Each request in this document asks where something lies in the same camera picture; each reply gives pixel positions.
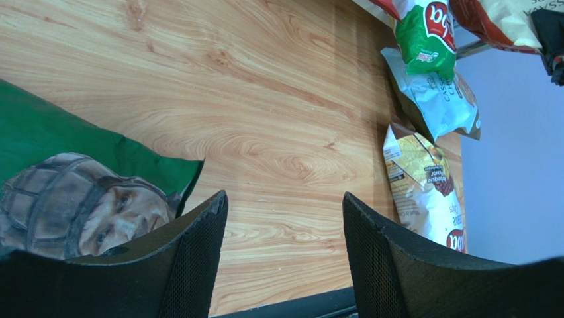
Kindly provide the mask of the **cream orange cassava chips bag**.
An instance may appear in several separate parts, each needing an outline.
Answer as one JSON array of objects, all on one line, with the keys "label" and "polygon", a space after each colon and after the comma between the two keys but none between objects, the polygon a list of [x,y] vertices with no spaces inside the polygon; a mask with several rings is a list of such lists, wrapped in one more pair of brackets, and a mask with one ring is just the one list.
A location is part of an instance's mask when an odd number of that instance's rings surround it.
[{"label": "cream orange cassava chips bag", "polygon": [[562,12],[562,1],[456,0],[449,6],[454,19],[465,30],[499,50],[539,54],[531,14],[538,9]]}]

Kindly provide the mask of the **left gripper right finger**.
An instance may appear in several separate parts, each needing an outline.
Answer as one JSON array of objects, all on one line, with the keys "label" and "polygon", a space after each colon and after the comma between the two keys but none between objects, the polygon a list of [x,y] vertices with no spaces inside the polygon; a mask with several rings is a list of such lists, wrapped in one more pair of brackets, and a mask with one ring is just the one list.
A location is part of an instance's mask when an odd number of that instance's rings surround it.
[{"label": "left gripper right finger", "polygon": [[511,265],[458,252],[342,202],[360,317],[562,317],[563,259]]}]

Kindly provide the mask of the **brown Chuba chips bag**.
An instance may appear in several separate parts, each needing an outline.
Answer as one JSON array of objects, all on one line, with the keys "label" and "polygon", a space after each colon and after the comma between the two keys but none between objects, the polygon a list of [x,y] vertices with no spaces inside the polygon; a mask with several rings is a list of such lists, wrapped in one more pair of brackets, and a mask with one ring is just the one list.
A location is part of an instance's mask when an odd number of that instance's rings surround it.
[{"label": "brown Chuba chips bag", "polygon": [[393,116],[383,144],[383,156],[401,225],[465,253],[461,204],[444,152]]}]

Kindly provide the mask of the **dark green chips bag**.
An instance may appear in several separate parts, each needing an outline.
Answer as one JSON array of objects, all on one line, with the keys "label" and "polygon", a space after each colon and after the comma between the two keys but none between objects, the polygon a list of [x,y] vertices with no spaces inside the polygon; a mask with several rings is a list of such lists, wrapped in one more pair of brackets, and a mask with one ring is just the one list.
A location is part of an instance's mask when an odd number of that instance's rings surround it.
[{"label": "dark green chips bag", "polygon": [[1,246],[98,256],[176,219],[203,169],[1,82]]}]

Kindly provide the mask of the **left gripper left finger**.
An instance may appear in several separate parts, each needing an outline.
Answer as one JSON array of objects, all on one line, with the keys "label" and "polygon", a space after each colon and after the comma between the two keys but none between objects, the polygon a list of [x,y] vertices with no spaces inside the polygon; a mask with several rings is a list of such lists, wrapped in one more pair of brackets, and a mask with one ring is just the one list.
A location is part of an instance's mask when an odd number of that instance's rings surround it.
[{"label": "left gripper left finger", "polygon": [[206,317],[228,216],[219,191],[100,256],[1,249],[2,317]]}]

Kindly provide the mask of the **green Chuba chips bag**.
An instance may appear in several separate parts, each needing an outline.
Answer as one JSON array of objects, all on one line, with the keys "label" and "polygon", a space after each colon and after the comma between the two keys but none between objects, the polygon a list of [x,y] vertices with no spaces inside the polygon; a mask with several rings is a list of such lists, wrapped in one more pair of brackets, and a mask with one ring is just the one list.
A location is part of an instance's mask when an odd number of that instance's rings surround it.
[{"label": "green Chuba chips bag", "polygon": [[393,30],[407,74],[435,73],[452,80],[457,47],[449,2],[413,0],[392,4],[399,14]]}]

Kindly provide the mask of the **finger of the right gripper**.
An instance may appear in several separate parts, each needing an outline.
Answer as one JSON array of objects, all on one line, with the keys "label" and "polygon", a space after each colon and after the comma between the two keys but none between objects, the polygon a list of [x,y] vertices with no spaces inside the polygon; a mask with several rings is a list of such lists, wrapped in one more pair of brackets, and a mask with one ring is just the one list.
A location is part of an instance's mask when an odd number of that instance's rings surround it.
[{"label": "finger of the right gripper", "polygon": [[538,9],[531,14],[531,19],[551,83],[563,86],[563,12]]}]

